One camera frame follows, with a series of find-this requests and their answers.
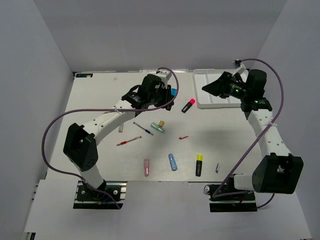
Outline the pink highlighter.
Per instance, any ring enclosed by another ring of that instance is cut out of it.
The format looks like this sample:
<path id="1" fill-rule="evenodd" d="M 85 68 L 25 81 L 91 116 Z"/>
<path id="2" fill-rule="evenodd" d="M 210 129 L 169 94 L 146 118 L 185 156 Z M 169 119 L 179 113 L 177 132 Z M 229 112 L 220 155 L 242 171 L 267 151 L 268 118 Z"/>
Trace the pink highlighter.
<path id="1" fill-rule="evenodd" d="M 187 104 L 182 108 L 181 112 L 186 113 L 194 104 L 196 100 L 194 98 L 190 99 Z"/>

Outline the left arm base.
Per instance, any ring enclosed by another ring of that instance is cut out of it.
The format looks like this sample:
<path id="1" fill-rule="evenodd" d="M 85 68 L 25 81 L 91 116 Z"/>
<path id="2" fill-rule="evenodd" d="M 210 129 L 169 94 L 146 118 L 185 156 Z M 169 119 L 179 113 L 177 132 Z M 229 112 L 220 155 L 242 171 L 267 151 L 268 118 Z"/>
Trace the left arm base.
<path id="1" fill-rule="evenodd" d="M 126 197 L 127 183 L 107 182 L 104 191 L 107 194 L 93 191 L 79 181 L 76 187 L 73 209 L 120 210 Z"/>

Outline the red pen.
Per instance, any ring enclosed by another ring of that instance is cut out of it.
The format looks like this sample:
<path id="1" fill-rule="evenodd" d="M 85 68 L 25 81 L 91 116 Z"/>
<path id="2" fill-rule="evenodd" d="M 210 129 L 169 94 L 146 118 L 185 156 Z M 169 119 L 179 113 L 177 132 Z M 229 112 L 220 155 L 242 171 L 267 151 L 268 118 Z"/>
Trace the red pen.
<path id="1" fill-rule="evenodd" d="M 128 144 L 128 143 L 130 143 L 130 142 L 139 140 L 139 139 L 141 139 L 141 138 L 142 138 L 142 136 L 137 136 L 137 137 L 134 137 L 134 138 L 132 138 L 132 139 L 122 141 L 122 142 L 118 143 L 116 146 L 117 146 L 117 147 L 118 147 L 118 146 L 122 146 L 122 145 Z"/>

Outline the yellow highlighter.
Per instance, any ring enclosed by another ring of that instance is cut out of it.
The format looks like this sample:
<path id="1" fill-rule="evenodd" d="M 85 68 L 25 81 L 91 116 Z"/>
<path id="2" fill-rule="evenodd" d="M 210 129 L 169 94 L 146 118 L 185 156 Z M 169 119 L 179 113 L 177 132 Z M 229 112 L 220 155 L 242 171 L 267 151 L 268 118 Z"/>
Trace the yellow highlighter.
<path id="1" fill-rule="evenodd" d="M 195 176 L 200 177 L 202 174 L 203 155 L 198 154 L 196 158 Z"/>

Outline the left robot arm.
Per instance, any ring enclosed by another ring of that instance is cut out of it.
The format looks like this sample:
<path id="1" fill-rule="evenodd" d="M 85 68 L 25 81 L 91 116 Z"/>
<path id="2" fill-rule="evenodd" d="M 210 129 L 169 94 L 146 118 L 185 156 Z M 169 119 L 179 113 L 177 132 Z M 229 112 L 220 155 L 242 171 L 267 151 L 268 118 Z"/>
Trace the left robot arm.
<path id="1" fill-rule="evenodd" d="M 132 87 L 121 99 L 100 116 L 78 125 L 72 124 L 67 131 L 63 153 L 76 166 L 80 176 L 89 186 L 88 193 L 99 200 L 105 196 L 106 181 L 97 167 L 98 145 L 113 130 L 137 117 L 150 106 L 170 110 L 173 102 L 172 73 L 161 69 L 147 74 L 141 84 Z"/>

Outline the blue pen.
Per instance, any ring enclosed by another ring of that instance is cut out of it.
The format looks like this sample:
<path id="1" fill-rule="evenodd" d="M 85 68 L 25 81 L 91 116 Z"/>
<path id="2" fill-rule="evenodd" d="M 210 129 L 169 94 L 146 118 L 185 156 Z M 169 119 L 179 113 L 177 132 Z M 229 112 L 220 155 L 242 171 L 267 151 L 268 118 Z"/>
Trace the blue pen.
<path id="1" fill-rule="evenodd" d="M 141 126 L 140 124 L 138 124 L 137 122 L 133 122 L 133 124 L 134 124 L 135 126 L 137 126 L 138 128 L 140 128 L 141 130 L 143 130 L 144 132 L 148 133 L 149 135 L 154 136 L 154 134 L 153 134 L 150 130 L 142 127 L 142 126 Z"/>

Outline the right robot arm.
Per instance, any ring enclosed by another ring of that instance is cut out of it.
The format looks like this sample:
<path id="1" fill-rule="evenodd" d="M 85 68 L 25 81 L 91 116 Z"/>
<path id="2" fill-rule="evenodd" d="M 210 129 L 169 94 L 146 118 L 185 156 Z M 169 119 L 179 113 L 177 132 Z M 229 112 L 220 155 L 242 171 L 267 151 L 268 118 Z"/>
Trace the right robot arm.
<path id="1" fill-rule="evenodd" d="M 259 69 L 248 72 L 246 81 L 239 73 L 223 72 L 221 76 L 202 87 L 215 97 L 239 99 L 240 108 L 251 125 L 262 159 L 251 174 L 230 173 L 232 183 L 225 188 L 226 195 L 236 200 L 244 192 L 291 195 L 297 186 L 304 163 L 294 156 L 282 140 L 275 125 L 270 102 L 264 97 L 267 74 Z"/>

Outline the blue highlighter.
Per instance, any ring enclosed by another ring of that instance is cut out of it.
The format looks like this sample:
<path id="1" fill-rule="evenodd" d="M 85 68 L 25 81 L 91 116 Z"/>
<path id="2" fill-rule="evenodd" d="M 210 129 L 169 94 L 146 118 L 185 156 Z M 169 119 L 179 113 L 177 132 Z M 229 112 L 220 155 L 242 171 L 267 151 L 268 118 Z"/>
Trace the blue highlighter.
<path id="1" fill-rule="evenodd" d="M 176 89 L 176 88 L 172 88 L 172 89 L 171 89 L 171 95 L 172 95 L 173 97 L 175 97 L 176 94 L 177 94 L 177 89 Z"/>

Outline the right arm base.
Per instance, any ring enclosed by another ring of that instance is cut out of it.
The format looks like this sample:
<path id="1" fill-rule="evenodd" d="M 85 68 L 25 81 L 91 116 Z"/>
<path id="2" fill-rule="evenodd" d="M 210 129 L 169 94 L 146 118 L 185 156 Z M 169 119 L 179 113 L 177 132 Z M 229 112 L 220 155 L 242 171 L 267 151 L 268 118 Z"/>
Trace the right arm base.
<path id="1" fill-rule="evenodd" d="M 211 213 L 240 213 L 256 212 L 257 204 L 255 194 L 235 194 L 222 197 L 213 197 L 219 184 L 206 184 L 203 188 L 205 194 L 209 196 L 209 210 Z"/>

